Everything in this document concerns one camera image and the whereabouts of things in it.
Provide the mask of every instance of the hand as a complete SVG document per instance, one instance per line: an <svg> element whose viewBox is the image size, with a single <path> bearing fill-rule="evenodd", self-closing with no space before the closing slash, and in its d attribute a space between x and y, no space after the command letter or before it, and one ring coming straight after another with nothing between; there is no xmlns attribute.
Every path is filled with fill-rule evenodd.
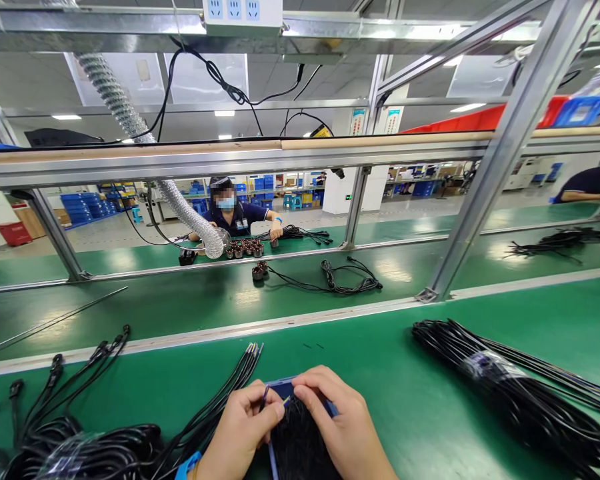
<svg viewBox="0 0 600 480"><path fill-rule="evenodd" d="M265 384L256 380L232 392L209 448L202 456L196 480L241 480L261 442L269 442L271 430L285 416L282 399L272 389L267 406L260 411Z"/></svg>
<svg viewBox="0 0 600 480"><path fill-rule="evenodd" d="M344 480L397 480L362 395L323 366L297 376L292 384L295 396L311 412L329 456ZM316 392L335 405L338 415L329 416Z"/></svg>
<svg viewBox="0 0 600 480"><path fill-rule="evenodd" d="M271 240L276 240L276 238L282 237L284 231L282 230L282 224L280 220L274 220L273 225L271 226L271 230L269 230L269 236Z"/></svg>

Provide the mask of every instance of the wristband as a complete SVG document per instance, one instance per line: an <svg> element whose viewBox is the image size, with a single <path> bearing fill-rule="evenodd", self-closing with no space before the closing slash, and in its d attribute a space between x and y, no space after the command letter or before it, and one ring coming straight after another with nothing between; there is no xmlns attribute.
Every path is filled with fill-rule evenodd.
<svg viewBox="0 0 600 480"><path fill-rule="evenodd" d="M180 464L178 472L175 474L175 480L187 480L187 474L195 468L201 458L200 452L196 452L186 462Z"/></svg>

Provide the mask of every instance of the blue plastic crate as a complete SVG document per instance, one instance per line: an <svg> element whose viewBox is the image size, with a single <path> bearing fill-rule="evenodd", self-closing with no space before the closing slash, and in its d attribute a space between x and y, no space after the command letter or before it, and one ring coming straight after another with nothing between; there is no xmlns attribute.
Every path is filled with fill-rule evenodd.
<svg viewBox="0 0 600 480"><path fill-rule="evenodd" d="M553 127L582 127L590 125L600 114L600 95L576 97L566 102Z"/></svg>

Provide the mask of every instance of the worker's arm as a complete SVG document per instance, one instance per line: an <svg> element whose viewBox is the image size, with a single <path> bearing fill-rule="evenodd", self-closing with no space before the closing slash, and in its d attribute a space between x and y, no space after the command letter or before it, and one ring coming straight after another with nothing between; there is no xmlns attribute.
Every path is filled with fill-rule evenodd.
<svg viewBox="0 0 600 480"><path fill-rule="evenodd" d="M216 224L216 222L209 222L212 226L218 228L218 225ZM189 234L189 240L191 241L198 241L200 240L200 237L198 237L198 234L196 232L191 232Z"/></svg>
<svg viewBox="0 0 600 480"><path fill-rule="evenodd" d="M560 197L564 202L569 201L584 201L584 200L600 200L600 193L585 193L576 191L566 191Z"/></svg>
<svg viewBox="0 0 600 480"><path fill-rule="evenodd" d="M273 210L269 210L267 212L267 220L273 222L271 230L269 230L269 236L271 237L271 240L281 237L284 233L282 230L282 222L280 222L279 218L280 215Z"/></svg>

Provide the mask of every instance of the electrical outlet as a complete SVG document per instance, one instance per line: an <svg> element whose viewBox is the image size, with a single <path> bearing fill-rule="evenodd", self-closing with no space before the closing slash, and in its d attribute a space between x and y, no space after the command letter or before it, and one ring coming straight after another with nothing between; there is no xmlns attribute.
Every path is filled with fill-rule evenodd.
<svg viewBox="0 0 600 480"><path fill-rule="evenodd" d="M229 0L227 6L227 17L230 20L242 19L242 0Z"/></svg>
<svg viewBox="0 0 600 480"><path fill-rule="evenodd" d="M209 0L209 18L221 19L222 18L222 0Z"/></svg>
<svg viewBox="0 0 600 480"><path fill-rule="evenodd" d="M247 0L247 20L260 21L259 0Z"/></svg>

